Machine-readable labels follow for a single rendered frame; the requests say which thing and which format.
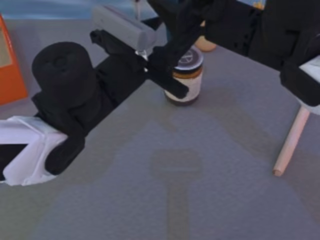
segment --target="table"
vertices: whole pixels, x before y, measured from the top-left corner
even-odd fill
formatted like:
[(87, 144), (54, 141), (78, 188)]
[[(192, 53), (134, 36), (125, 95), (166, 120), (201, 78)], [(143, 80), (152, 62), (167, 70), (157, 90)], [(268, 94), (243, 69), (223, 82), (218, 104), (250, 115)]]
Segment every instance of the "table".
[[(31, 63), (45, 46), (74, 41), (94, 65), (106, 57), (90, 42), (89, 20), (7, 26), (30, 96), (39, 90)], [(162, 43), (164, 27), (158, 34)], [(277, 72), (221, 47), (204, 65), (194, 105), (174, 107), (147, 82), (56, 180), (0, 185), (0, 239), (318, 240), (319, 118), (310, 118), (285, 175), (274, 177), (295, 98)], [(24, 99), (1, 106), (0, 118), (35, 112)]]

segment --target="orange frame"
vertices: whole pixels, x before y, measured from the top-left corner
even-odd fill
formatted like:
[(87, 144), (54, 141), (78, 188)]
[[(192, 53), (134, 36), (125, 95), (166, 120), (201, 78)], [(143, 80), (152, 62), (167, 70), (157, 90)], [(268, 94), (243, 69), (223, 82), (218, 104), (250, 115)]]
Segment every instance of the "orange frame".
[(11, 103), (27, 96), (27, 89), (9, 32), (0, 14), (0, 105)]

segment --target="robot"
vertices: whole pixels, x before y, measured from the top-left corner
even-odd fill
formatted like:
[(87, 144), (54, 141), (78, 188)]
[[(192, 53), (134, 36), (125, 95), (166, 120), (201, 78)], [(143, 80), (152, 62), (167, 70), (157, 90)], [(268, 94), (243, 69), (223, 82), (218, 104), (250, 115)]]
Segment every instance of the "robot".
[(280, 71), (282, 85), (320, 114), (320, 77), (300, 68), (320, 54), (317, 0), (268, 0), (263, 11), (237, 0), (185, 0), (179, 8), (148, 2), (172, 34), (164, 46), (154, 47), (159, 18), (139, 22), (97, 6), (90, 37), (107, 59), (93, 68), (87, 51), (73, 42), (36, 56), (32, 72), (41, 92), (32, 100), (38, 113), (0, 121), (0, 181), (27, 186), (62, 174), (90, 131), (148, 79), (183, 99), (189, 89), (172, 70), (199, 36)]

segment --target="blue background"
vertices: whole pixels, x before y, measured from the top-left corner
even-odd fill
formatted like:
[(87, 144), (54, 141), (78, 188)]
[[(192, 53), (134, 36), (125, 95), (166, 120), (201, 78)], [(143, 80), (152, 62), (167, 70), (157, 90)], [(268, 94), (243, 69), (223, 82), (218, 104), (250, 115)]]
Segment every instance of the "blue background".
[[(258, 1), (242, 0), (247, 4)], [(6, 19), (88, 19), (95, 4), (112, 4), (134, 14), (132, 0), (0, 0), (0, 12)], [(141, 9), (142, 18), (155, 15), (146, 0), (141, 0)]]

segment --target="jar lid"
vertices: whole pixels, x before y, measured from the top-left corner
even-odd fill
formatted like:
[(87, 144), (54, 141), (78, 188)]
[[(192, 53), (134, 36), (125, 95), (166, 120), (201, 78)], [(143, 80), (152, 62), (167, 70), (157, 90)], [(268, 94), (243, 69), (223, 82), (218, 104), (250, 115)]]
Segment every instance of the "jar lid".
[(190, 71), (199, 68), (204, 62), (202, 52), (192, 46), (183, 57), (179, 60), (178, 66), (175, 67), (178, 71)]

